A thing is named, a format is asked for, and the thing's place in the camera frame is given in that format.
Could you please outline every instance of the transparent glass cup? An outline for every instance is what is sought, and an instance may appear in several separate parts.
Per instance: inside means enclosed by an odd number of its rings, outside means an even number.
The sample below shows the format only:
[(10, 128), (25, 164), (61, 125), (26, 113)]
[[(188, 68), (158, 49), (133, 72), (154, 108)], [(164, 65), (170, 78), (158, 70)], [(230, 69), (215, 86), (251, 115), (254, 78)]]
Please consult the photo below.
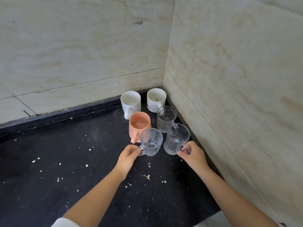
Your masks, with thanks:
[(166, 133), (169, 126), (175, 122), (177, 112), (170, 106), (160, 107), (157, 111), (157, 126), (159, 131)]
[(140, 141), (141, 146), (139, 146), (138, 149), (142, 148), (142, 151), (139, 156), (144, 154), (154, 156), (161, 147), (163, 136), (159, 130), (148, 128), (142, 132)]
[(175, 155), (189, 140), (190, 134), (186, 126), (181, 123), (173, 123), (167, 130), (164, 149), (170, 155)]

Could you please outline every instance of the wall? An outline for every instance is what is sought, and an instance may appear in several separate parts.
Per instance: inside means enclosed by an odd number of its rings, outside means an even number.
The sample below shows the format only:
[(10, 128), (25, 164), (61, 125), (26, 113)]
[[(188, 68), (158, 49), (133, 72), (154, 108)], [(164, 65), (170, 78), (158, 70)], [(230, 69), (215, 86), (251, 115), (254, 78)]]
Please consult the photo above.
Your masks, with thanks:
[(0, 0), (0, 123), (162, 83), (174, 0)]
[(226, 181), (302, 226), (303, 5), (274, 1), (176, 0), (163, 85)]

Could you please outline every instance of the pink mug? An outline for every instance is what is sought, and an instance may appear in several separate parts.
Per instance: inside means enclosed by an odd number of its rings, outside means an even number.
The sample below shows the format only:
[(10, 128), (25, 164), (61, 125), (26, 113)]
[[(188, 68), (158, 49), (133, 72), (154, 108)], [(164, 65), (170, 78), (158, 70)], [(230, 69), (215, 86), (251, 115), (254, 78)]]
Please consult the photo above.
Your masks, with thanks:
[(151, 119), (145, 112), (134, 113), (129, 119), (129, 136), (131, 143), (140, 142), (140, 135), (148, 128), (151, 128)]

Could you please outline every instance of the white ceramic mug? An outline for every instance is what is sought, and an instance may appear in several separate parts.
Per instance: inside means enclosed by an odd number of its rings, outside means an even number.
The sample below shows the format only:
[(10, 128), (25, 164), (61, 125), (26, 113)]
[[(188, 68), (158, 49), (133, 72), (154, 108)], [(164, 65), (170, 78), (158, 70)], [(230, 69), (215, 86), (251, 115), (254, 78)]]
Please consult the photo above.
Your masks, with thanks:
[(125, 119), (130, 119), (134, 113), (141, 111), (141, 96), (138, 92), (124, 92), (120, 99)]
[(157, 113), (157, 110), (165, 105), (166, 93), (161, 88), (153, 88), (147, 92), (147, 108)]

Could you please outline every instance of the cup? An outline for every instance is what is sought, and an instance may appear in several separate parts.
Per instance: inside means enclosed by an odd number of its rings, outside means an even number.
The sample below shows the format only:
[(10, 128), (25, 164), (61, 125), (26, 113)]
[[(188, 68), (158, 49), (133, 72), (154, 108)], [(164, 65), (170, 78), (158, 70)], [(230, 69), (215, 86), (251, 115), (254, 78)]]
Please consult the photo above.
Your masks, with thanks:
[(141, 96), (138, 92), (124, 92), (120, 99), (125, 119), (129, 119), (135, 112), (141, 111)]
[(186, 126), (181, 123), (173, 123), (167, 130), (164, 150), (170, 155), (177, 154), (189, 140), (189, 137), (189, 130)]
[(151, 119), (145, 112), (134, 113), (129, 119), (129, 136), (131, 143), (140, 142), (140, 135), (148, 128), (151, 128)]
[(153, 88), (147, 92), (147, 108), (156, 113), (157, 110), (165, 105), (166, 93), (160, 88)]
[(175, 122), (177, 112), (171, 106), (160, 107), (157, 111), (157, 126), (159, 131), (166, 133), (169, 126)]
[(146, 154), (147, 156), (154, 156), (160, 149), (161, 144), (163, 142), (162, 133), (155, 129), (149, 128), (142, 132), (140, 136), (141, 146), (142, 148), (140, 155)]

